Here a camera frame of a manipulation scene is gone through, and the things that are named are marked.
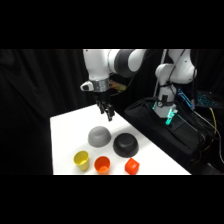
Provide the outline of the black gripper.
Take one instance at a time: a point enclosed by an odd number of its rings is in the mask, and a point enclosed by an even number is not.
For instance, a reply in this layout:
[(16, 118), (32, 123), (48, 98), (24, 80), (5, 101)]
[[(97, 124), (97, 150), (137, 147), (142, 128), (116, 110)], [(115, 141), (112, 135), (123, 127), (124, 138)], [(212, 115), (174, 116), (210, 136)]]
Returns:
[(114, 107), (111, 104), (108, 104), (110, 102), (110, 91), (104, 91), (104, 92), (95, 92), (94, 96), (96, 98), (96, 103), (99, 106), (101, 114), (104, 114), (104, 107), (103, 103), (105, 104), (105, 112), (108, 116), (108, 120), (111, 121), (113, 116), (115, 115)]

